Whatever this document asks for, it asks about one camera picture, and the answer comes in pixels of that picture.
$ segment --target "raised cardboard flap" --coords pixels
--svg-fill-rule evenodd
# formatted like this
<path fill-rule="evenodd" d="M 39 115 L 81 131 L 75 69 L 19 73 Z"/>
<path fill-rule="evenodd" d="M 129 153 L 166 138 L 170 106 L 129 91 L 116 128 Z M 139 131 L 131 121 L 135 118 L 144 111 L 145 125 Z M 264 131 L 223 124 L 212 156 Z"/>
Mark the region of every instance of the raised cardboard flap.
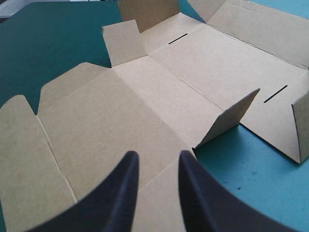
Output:
<path fill-rule="evenodd" d="M 225 0 L 187 0 L 206 22 L 216 13 Z"/>
<path fill-rule="evenodd" d="M 298 66 L 309 67 L 309 20 L 244 0 L 227 0 L 208 24 Z"/>
<path fill-rule="evenodd" d="M 292 104 L 301 161 L 309 156 L 309 92 Z"/>
<path fill-rule="evenodd" d="M 81 63 L 41 89 L 39 112 L 96 78 L 108 68 L 90 63 Z"/>
<path fill-rule="evenodd" d="M 24 96 L 0 109 L 0 199 L 7 231 L 21 232 L 74 204 Z"/>
<path fill-rule="evenodd" d="M 104 26 L 102 33 L 112 66 L 146 55 L 135 20 Z"/>
<path fill-rule="evenodd" d="M 204 23 L 178 13 L 141 34 L 146 53 L 150 54 L 202 25 Z"/>
<path fill-rule="evenodd" d="M 225 110 L 222 114 L 220 114 L 212 125 L 211 129 L 207 132 L 206 136 L 197 145 L 197 147 L 202 146 L 218 135 L 238 125 L 259 91 L 260 89 L 253 91 L 239 102 Z"/>
<path fill-rule="evenodd" d="M 180 12 L 178 0 L 121 0 L 123 21 L 135 19 L 140 32 Z"/>
<path fill-rule="evenodd" d="M 301 121 L 303 116 L 298 114 L 300 112 L 298 107 L 300 105 L 303 108 L 306 107 L 302 101 L 300 105 L 296 104 L 296 117 L 294 118 L 291 104 L 299 99 L 299 96 L 306 94 L 308 90 L 309 74 L 307 71 L 304 75 L 295 77 L 291 84 L 250 114 L 246 114 L 241 123 L 291 159 L 301 163 L 303 159 L 300 157 L 295 120 Z"/>

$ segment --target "black slot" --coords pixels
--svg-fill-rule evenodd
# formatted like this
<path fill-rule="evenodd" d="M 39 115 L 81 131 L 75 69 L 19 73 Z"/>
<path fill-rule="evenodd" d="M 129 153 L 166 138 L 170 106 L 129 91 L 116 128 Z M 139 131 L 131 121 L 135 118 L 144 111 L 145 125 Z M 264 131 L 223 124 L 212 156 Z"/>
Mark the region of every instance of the black slot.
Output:
<path fill-rule="evenodd" d="M 187 34 L 188 34 L 188 33 L 186 33 L 186 34 L 182 35 L 181 37 L 177 38 L 176 40 L 181 39 L 183 36 L 186 36 Z"/>
<path fill-rule="evenodd" d="M 284 86 L 282 87 L 279 91 L 277 91 L 276 93 L 274 93 L 273 95 L 271 95 L 269 98 L 267 98 L 264 103 L 268 102 L 270 99 L 272 99 L 273 97 L 275 97 L 278 93 L 280 93 L 282 90 L 284 90 L 285 88 L 287 88 L 288 86 Z"/>

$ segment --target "black object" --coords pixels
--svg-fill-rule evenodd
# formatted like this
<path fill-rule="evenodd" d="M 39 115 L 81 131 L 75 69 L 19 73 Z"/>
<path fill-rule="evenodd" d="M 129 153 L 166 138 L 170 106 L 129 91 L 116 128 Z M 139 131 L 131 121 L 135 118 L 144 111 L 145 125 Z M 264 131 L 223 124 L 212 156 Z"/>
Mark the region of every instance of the black object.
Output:
<path fill-rule="evenodd" d="M 188 232 L 294 232 L 234 197 L 189 151 L 180 154 L 178 184 Z"/>
<path fill-rule="evenodd" d="M 8 20 L 9 18 L 0 18 L 0 23 L 4 23 L 6 20 Z"/>
<path fill-rule="evenodd" d="M 29 232 L 129 232 L 135 212 L 139 157 L 129 151 L 88 196 Z"/>

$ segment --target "unfolded cardboard box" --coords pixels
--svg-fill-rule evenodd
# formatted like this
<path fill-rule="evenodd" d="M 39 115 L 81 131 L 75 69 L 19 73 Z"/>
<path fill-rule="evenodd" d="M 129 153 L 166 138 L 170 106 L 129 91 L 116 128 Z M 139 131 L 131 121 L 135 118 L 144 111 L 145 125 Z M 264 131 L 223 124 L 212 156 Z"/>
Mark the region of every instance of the unfolded cardboard box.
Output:
<path fill-rule="evenodd" d="M 293 65 L 294 55 L 271 54 L 187 17 L 174 0 L 128 2 L 119 3 L 128 21 L 102 29 L 111 69 L 82 63 L 46 84 L 37 116 L 22 96 L 0 109 L 0 198 L 9 231 L 29 229 L 78 202 L 128 150 L 140 155 L 133 231 L 184 231 L 180 151 L 203 145 L 243 116 L 247 128 L 296 162 L 308 156 L 303 62 Z M 189 2 L 213 22 L 226 6 Z"/>

